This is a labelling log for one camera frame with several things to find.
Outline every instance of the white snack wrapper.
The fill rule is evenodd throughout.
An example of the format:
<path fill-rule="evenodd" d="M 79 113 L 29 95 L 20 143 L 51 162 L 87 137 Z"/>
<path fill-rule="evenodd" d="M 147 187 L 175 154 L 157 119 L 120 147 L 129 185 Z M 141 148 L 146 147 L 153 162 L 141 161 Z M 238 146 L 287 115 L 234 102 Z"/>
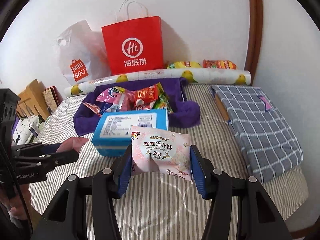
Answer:
<path fill-rule="evenodd" d="M 131 175 L 155 171 L 191 179 L 190 135 L 131 126 Z"/>

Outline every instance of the silver bolt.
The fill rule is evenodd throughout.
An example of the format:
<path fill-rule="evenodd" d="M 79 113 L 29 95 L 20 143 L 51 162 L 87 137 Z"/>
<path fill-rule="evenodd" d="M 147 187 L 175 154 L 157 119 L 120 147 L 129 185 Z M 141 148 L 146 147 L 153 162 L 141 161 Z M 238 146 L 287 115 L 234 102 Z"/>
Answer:
<path fill-rule="evenodd" d="M 250 181 L 250 182 L 257 182 L 257 178 L 254 177 L 254 176 L 250 176 L 250 177 L 249 177 L 249 181 Z"/>
<path fill-rule="evenodd" d="M 71 175 L 68 176 L 68 180 L 69 181 L 73 181 L 75 179 L 76 179 L 76 176 L 74 174 L 71 174 Z"/>
<path fill-rule="evenodd" d="M 103 170 L 102 170 L 102 173 L 103 174 L 110 174 L 111 173 L 111 169 L 110 168 L 104 168 Z"/>
<path fill-rule="evenodd" d="M 220 169 L 214 169 L 214 170 L 213 170 L 213 173 L 216 174 L 216 175 L 221 175 L 221 174 L 222 174 L 222 170 L 220 170 Z"/>

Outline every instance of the gray checkered fabric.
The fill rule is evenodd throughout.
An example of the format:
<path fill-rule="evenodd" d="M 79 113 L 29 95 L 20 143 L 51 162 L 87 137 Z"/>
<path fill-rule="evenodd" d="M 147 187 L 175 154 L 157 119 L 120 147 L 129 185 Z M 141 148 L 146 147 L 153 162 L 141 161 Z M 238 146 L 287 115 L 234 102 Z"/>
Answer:
<path fill-rule="evenodd" d="M 291 127 L 260 88 L 213 85 L 212 92 L 228 112 L 229 127 L 250 175 L 265 183 L 302 162 L 302 149 Z"/>

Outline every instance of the striped bedsheet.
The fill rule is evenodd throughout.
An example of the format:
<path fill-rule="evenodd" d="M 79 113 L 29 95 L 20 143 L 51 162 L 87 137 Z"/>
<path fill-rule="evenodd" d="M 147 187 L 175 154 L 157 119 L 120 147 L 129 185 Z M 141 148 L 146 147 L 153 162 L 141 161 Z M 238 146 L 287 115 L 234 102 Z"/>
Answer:
<path fill-rule="evenodd" d="M 228 125 L 223 120 L 212 95 L 210 85 L 192 84 L 185 88 L 187 98 L 201 107 L 201 124 L 171 131 L 190 134 L 203 157 L 216 168 L 237 178 L 246 178 L 245 162 Z M 59 143 L 77 136 L 72 117 L 85 95 L 66 98 L 37 138 L 43 143 Z M 93 134 L 84 137 L 92 139 Z M 89 141 L 76 163 L 57 167 L 44 182 L 30 185 L 31 203 L 43 213 L 60 185 L 70 174 L 80 178 L 92 176 L 112 164 L 114 158 L 101 156 Z M 308 188 L 300 166 L 263 185 L 286 220 L 308 198 Z M 195 184 L 174 176 L 155 172 L 132 177 L 127 192 L 114 200 L 122 239 L 201 239 L 211 201 L 205 201 Z M 233 198 L 229 239 L 236 237 L 237 199 Z M 93 240 L 92 202 L 87 198 L 88 239 Z"/>

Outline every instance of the small blue and white box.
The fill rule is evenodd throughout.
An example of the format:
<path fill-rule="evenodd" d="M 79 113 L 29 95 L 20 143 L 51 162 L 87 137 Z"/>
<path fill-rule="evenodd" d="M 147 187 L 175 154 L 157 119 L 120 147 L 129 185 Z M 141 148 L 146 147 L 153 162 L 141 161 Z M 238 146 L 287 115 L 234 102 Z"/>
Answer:
<path fill-rule="evenodd" d="M 131 125 L 169 129 L 167 109 L 104 113 L 92 143 L 103 156 L 120 157 L 131 144 Z"/>

